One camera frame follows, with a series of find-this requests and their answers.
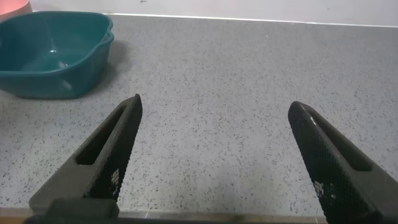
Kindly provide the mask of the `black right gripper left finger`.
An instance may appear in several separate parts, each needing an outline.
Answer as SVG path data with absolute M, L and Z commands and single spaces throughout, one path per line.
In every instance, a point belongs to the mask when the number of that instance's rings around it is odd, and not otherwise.
M 43 212 L 56 199 L 117 201 L 142 118 L 141 97 L 122 101 L 29 200 Z

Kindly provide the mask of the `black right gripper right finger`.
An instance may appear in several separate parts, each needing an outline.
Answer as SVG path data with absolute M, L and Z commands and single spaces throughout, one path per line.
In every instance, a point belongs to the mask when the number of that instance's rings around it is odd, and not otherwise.
M 397 223 L 397 181 L 309 105 L 289 123 L 328 223 Z

